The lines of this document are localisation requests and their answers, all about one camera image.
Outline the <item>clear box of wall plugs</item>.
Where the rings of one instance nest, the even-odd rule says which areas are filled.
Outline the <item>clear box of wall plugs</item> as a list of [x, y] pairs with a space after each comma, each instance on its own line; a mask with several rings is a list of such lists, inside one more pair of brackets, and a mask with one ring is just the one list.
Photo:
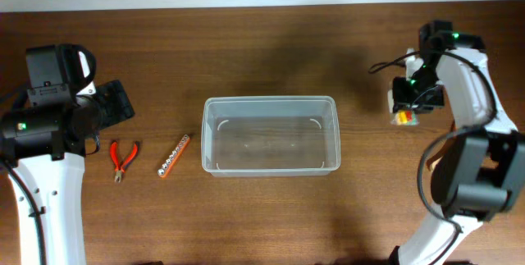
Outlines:
[[390, 114], [390, 123], [394, 126], [417, 126], [419, 120], [414, 111], [401, 110]]

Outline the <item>red handled pliers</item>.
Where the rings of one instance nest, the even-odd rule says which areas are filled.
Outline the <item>red handled pliers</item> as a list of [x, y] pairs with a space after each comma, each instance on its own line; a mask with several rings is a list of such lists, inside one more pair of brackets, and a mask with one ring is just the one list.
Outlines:
[[115, 173], [114, 181], [116, 183], [121, 183], [128, 167], [133, 163], [133, 161], [139, 155], [139, 151], [140, 151], [140, 142], [135, 141], [133, 143], [131, 151], [125, 157], [122, 157], [120, 155], [119, 142], [116, 140], [113, 140], [111, 142], [109, 152], [110, 152], [110, 158], [114, 165], [114, 173]]

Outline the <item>orange socket bit holder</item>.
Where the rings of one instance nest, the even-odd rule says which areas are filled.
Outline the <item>orange socket bit holder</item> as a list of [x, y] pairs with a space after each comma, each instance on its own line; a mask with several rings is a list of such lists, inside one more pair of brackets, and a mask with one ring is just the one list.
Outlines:
[[165, 162], [157, 170], [157, 174], [160, 178], [164, 179], [169, 175], [171, 169], [177, 164], [182, 153], [188, 147], [190, 141], [191, 138], [189, 135], [184, 135], [181, 138], [177, 146], [172, 150]]

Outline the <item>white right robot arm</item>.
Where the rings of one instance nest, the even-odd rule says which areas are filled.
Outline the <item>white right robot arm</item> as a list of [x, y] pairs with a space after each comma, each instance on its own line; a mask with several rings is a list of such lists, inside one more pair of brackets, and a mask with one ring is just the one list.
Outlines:
[[500, 103], [482, 38], [431, 21], [418, 42], [417, 51], [393, 61], [406, 74], [387, 93], [390, 113], [407, 125], [449, 104], [454, 125], [423, 151], [417, 186], [427, 215], [393, 249], [391, 264], [444, 264], [470, 233], [508, 212], [524, 188], [524, 135]]

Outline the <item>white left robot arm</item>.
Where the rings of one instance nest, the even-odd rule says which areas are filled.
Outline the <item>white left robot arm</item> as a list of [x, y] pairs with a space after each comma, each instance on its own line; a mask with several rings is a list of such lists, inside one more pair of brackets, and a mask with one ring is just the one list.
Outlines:
[[1, 118], [1, 167], [16, 196], [24, 264], [84, 264], [85, 142], [134, 116], [118, 80], [95, 85], [97, 62], [78, 44], [29, 48], [30, 84]]

